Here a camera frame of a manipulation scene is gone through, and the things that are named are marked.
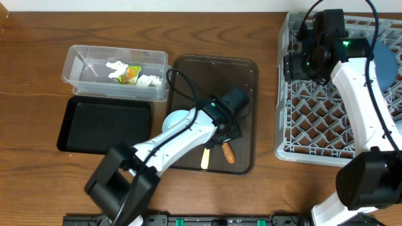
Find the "orange carrot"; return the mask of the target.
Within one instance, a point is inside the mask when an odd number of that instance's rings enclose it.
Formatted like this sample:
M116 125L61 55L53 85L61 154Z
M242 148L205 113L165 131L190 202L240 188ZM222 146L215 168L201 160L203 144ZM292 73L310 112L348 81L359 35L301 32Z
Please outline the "orange carrot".
M224 156L229 164L233 164L236 162L236 157L229 143L224 143L222 145L222 150L224 152Z

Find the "dark blue plate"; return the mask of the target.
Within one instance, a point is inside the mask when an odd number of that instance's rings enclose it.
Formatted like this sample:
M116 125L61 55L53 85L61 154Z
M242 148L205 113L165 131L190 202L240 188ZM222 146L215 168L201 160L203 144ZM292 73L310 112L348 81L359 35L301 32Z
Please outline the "dark blue plate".
M379 41L375 44L373 55L379 88L385 93L397 78L398 62L392 50Z

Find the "white tissue large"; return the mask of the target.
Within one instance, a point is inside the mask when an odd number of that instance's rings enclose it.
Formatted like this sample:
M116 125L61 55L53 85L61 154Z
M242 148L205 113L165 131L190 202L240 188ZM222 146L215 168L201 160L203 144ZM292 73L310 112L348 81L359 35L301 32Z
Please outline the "white tissue large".
M142 75L137 79L136 85L140 87L155 86L162 84L162 79L156 75Z

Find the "yellow green snack wrapper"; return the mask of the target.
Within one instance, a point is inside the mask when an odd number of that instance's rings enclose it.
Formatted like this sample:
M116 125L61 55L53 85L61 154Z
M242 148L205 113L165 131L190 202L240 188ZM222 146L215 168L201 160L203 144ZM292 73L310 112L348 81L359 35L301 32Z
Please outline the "yellow green snack wrapper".
M123 85L135 85L141 70L140 66L130 65L123 74L116 78L116 81Z

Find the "light blue cup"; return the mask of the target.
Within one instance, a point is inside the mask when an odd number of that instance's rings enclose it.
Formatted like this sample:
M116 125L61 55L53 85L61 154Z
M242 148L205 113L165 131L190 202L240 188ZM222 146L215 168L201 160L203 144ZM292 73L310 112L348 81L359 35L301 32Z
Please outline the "light blue cup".
M400 134L402 134L402 119L395 121L396 128Z

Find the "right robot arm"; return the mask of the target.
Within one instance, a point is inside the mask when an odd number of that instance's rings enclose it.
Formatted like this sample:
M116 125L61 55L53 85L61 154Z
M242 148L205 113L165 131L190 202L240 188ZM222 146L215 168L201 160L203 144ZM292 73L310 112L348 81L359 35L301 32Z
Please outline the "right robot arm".
M310 225L343 225L401 203L401 134L378 84L374 40L351 38L341 9L313 14L301 24L301 52L283 59L285 80L332 82L343 100L355 158L337 173L336 191L311 210Z

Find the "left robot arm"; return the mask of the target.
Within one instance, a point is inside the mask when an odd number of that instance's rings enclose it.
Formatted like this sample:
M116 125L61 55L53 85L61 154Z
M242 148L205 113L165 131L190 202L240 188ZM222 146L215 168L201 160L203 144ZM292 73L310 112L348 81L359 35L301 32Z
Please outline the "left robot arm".
M141 225L164 171L199 145L212 148L239 138L237 117L248 102L234 87L223 96L197 101L183 119L149 141L111 148L84 187L106 215L106 224Z

